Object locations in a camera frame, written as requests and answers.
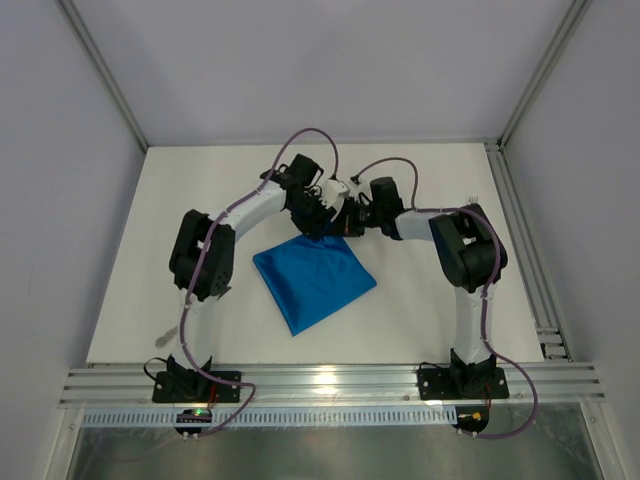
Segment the blue cloth napkin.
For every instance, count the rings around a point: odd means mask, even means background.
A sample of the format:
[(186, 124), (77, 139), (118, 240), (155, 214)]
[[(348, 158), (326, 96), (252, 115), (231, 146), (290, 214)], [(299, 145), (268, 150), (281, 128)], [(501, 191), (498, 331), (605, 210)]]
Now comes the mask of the blue cloth napkin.
[(299, 235), (254, 255), (253, 264), (293, 336), (377, 286), (341, 237)]

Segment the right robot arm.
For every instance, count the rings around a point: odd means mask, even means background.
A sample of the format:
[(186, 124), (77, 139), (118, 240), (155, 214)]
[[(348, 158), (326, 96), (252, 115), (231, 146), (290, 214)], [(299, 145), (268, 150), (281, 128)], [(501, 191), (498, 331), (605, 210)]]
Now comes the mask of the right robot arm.
[(455, 288), (456, 338), (450, 362), (421, 363), (416, 371), (422, 400), (507, 399), (504, 370), (487, 346), (495, 285), (508, 263), (504, 246), (477, 203), (450, 212), (420, 212), (406, 207), (396, 182), (370, 182), (370, 195), (348, 196), (328, 233), (360, 237), (377, 228), (393, 240), (424, 240), (435, 246), (441, 270)]

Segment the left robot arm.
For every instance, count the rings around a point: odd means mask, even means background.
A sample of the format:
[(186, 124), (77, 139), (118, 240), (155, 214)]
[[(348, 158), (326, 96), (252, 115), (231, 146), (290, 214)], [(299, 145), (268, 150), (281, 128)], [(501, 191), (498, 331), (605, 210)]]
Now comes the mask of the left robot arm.
[(302, 234), (318, 238), (339, 213), (338, 204), (349, 188), (336, 172), (322, 181), (324, 170), (302, 154), (288, 165), (278, 163), (275, 160), (261, 174), (257, 187), (219, 213), (190, 210), (184, 215), (169, 260), (174, 284), (184, 292), (176, 327), (182, 358), (171, 355), (164, 361), (165, 370), (156, 377), (157, 389), (200, 401), (215, 383), (233, 389), (241, 386), (237, 377), (210, 374), (210, 359), (202, 365), (196, 362), (187, 339), (191, 311), (230, 290), (236, 242), (263, 220), (287, 210)]

